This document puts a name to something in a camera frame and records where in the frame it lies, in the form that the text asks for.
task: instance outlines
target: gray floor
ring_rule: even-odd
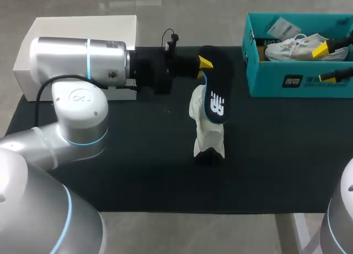
[[[239,45],[247,12],[348,12],[353,0],[0,0],[0,134],[22,95],[12,67],[36,17],[137,14],[138,45]],[[108,253],[282,253],[274,215],[103,213]],[[321,214],[307,215],[311,234]]]

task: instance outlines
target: white box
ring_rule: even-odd
[[[128,50],[133,50],[136,32],[135,15],[36,18],[21,44],[13,72],[27,101],[35,101],[40,85],[30,75],[29,49],[33,39],[43,36],[123,41]],[[134,85],[134,82],[127,79],[126,85]],[[109,88],[103,91],[108,100],[136,99],[134,90]],[[52,101],[49,86],[43,91],[41,101]]]

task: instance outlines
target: black mat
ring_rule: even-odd
[[[188,107],[198,81],[179,78],[170,96],[110,102],[104,154],[52,175],[100,211],[325,212],[353,157],[353,100],[251,98],[240,48],[225,50],[235,77],[224,165],[194,164]],[[22,98],[7,133],[31,128],[33,113]],[[41,125],[56,121],[51,103],[40,114]]]

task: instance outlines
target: shoebox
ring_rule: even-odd
[[[298,33],[343,39],[353,30],[353,14],[249,13],[242,44],[253,97],[353,98],[353,81],[320,82],[319,75],[353,67],[353,46],[344,61],[269,61],[266,45]]]

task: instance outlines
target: white sneaker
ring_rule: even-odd
[[[326,40],[327,38],[319,34],[311,36],[298,34],[282,43],[269,44],[265,49],[265,55],[271,61],[343,61],[349,53],[349,46],[313,58],[312,52]]]
[[[214,148],[224,158],[223,125],[211,123],[204,115],[202,109],[202,93],[204,85],[196,87],[192,93],[189,105],[189,115],[196,121],[196,141],[194,145],[194,156],[204,152],[208,148]]]

